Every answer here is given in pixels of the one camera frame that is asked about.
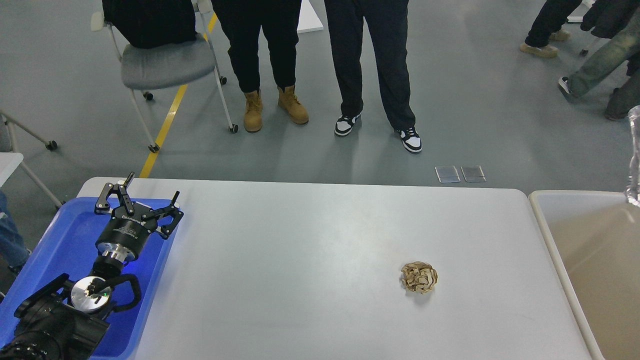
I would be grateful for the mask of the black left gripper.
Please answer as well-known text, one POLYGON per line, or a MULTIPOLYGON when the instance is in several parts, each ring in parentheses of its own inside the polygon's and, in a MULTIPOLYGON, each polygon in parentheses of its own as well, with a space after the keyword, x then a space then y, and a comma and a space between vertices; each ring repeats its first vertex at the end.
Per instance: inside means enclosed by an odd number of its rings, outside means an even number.
POLYGON ((128 194, 128 186, 135 178, 130 172, 122 184, 107 182, 103 186, 94 205, 94 214, 108 214, 110 220, 96 240, 98 255, 119 262, 137 260, 146 246, 151 233, 157 233, 162 239, 169 239, 184 216, 177 205, 180 191, 174 193, 169 205, 153 209, 144 203, 133 202, 128 194), (118 198, 119 207, 111 208, 110 196, 118 198), (167 224, 160 221, 170 218, 167 224))

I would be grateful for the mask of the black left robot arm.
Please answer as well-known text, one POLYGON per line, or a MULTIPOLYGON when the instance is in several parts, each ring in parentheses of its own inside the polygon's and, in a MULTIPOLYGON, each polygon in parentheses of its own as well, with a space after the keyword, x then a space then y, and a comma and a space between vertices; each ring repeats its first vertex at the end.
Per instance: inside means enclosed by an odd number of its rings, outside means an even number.
POLYGON ((133 200, 130 174, 64 205, 1 304, 3 360, 125 360, 184 212, 133 200))

